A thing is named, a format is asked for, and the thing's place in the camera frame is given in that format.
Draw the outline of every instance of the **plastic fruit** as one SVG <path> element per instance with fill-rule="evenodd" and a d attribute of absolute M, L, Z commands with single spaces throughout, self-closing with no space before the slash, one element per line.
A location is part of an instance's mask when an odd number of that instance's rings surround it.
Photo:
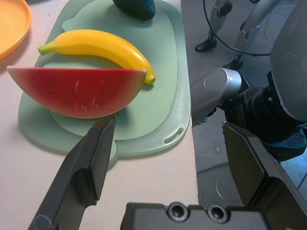
<path fill-rule="evenodd" d="M 153 84 L 154 71 L 144 55 L 125 39 L 98 30 L 71 30 L 38 48 L 42 54 L 94 55 L 108 58 L 125 69 L 145 69 L 145 82 Z"/>
<path fill-rule="evenodd" d="M 33 100 L 62 115 L 98 118 L 127 106 L 144 82 L 143 69 L 53 69 L 7 70 Z"/>
<path fill-rule="evenodd" d="M 150 20 L 155 14 L 154 0 L 113 0 L 121 11 L 141 20 Z"/>

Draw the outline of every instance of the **green cutting board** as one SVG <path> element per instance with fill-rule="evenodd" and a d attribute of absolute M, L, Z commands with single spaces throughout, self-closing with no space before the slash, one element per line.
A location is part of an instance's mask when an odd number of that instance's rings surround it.
<path fill-rule="evenodd" d="M 171 5 L 160 0 L 155 3 L 154 20 L 144 23 L 123 14 L 111 0 L 70 0 L 47 40 L 52 41 L 63 32 L 62 28 L 104 30 L 133 43 L 153 66 L 157 78 L 154 87 L 144 86 L 135 100 L 117 114 L 116 144 L 113 145 L 110 164 L 120 155 L 166 149 L 183 137 L 189 125 L 189 80 L 181 17 Z M 36 66 L 119 68 L 103 58 L 57 54 L 40 57 Z M 21 127 L 32 141 L 42 146 L 69 151 L 94 122 L 52 115 L 23 95 L 19 111 Z"/>

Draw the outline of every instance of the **orange plate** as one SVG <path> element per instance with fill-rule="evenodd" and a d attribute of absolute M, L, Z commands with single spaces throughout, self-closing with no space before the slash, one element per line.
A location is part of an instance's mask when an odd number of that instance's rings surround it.
<path fill-rule="evenodd" d="M 30 29 L 31 16 L 25 0 L 0 0 L 0 59 L 24 40 Z"/>

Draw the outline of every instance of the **banana stem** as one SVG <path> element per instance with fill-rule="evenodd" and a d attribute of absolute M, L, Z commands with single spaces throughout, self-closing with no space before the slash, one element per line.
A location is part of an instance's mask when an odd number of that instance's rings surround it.
<path fill-rule="evenodd" d="M 48 43 L 44 46 L 39 47 L 38 51 L 41 55 L 48 54 L 50 52 L 53 52 L 53 45 L 51 43 Z"/>

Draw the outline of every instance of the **red watermelon flesh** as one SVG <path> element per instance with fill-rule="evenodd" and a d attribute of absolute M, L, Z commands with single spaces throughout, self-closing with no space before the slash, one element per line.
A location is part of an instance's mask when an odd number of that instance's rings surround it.
<path fill-rule="evenodd" d="M 145 80 L 144 69 L 54 69 L 8 66 L 33 100 L 62 115 L 98 118 L 126 107 Z"/>

